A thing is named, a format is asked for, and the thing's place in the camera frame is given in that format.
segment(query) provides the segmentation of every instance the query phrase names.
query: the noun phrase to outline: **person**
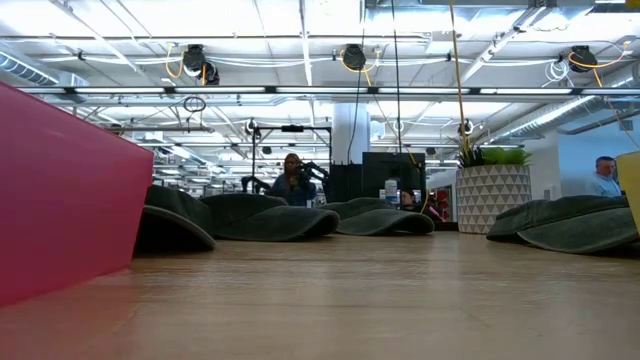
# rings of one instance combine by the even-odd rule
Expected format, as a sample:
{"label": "person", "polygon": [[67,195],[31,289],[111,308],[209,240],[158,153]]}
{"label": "person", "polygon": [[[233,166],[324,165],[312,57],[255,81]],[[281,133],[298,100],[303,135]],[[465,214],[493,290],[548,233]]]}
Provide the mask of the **person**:
{"label": "person", "polygon": [[416,201],[415,192],[403,189],[400,193],[400,200],[402,201],[402,210],[422,213],[430,217],[434,222],[444,222],[441,210],[435,204],[435,199],[432,199],[433,202],[428,201],[427,206],[420,206]]}
{"label": "person", "polygon": [[609,156],[601,156],[596,160],[596,172],[587,183],[587,194],[597,196],[620,196],[620,187],[613,179],[616,161]]}
{"label": "person", "polygon": [[296,154],[288,154],[284,159],[284,174],[276,178],[271,188],[271,195],[284,198],[291,206],[307,206],[307,200],[316,197],[316,185],[297,171],[300,158]]}
{"label": "person", "polygon": [[403,189],[400,193],[400,201],[404,210],[415,211],[416,194],[413,192],[413,190]]}

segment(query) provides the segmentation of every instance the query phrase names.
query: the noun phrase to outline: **white geometric planter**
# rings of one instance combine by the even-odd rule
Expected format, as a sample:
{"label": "white geometric planter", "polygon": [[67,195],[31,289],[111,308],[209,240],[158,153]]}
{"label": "white geometric planter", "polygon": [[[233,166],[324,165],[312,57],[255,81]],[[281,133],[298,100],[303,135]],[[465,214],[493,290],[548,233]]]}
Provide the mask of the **white geometric planter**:
{"label": "white geometric planter", "polygon": [[531,201],[529,167],[485,165],[458,170],[460,232],[487,234],[496,216]]}

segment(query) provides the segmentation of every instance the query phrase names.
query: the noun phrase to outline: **man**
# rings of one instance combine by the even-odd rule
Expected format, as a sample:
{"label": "man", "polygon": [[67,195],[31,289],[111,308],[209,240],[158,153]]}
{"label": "man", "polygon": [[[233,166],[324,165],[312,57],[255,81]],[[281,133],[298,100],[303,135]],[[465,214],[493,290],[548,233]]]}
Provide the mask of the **man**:
{"label": "man", "polygon": [[616,161],[608,156],[596,160],[596,172],[587,183],[587,194],[597,196],[620,196],[620,187],[613,179]]}

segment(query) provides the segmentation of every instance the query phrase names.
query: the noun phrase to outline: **metal frame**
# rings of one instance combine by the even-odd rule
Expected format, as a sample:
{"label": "metal frame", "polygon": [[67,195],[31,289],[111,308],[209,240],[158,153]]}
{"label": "metal frame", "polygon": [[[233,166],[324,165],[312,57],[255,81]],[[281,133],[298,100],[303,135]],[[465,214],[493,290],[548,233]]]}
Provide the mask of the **metal frame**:
{"label": "metal frame", "polygon": [[[256,176],[256,148],[258,147],[258,145],[262,144],[262,142],[269,136],[271,135],[271,133],[273,131],[282,131],[282,132],[287,132],[286,131],[287,126],[255,126],[252,130],[251,133],[251,176],[255,177]],[[318,135],[318,137],[322,140],[322,142],[324,143],[325,146],[327,146],[329,148],[329,164],[331,164],[331,159],[333,156],[333,149],[332,149],[332,145],[333,145],[333,134],[331,133],[332,128],[328,127],[328,126],[296,126],[296,129],[302,129],[302,131],[305,130],[311,130],[314,134],[318,135],[318,133],[316,132],[316,130],[325,130],[329,133],[329,143],[327,144],[326,141],[324,141],[324,139],[322,139],[322,137],[320,135]],[[260,142],[256,142],[256,133],[261,131],[261,130],[265,130],[267,131],[267,133],[265,135],[262,136],[262,138],[260,139]],[[289,146],[291,147],[296,147],[295,143],[289,144]]]}
{"label": "metal frame", "polygon": [[[355,86],[136,86],[136,87],[20,87],[32,95],[229,95],[229,94],[277,94],[277,95],[377,95],[396,96],[395,87],[355,87]],[[403,96],[452,96],[455,87],[400,87]],[[633,96],[640,95],[640,88],[532,88],[532,87],[463,87],[462,94],[491,101],[494,98],[513,96],[575,97],[580,95],[596,96]]]}

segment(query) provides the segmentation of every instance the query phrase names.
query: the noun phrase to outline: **red panel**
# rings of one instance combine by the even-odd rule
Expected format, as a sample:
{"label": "red panel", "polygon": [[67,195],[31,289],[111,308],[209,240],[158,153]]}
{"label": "red panel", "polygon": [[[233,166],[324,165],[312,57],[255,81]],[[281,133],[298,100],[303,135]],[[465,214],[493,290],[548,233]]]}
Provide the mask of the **red panel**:
{"label": "red panel", "polygon": [[127,267],[153,154],[0,83],[0,306]]}

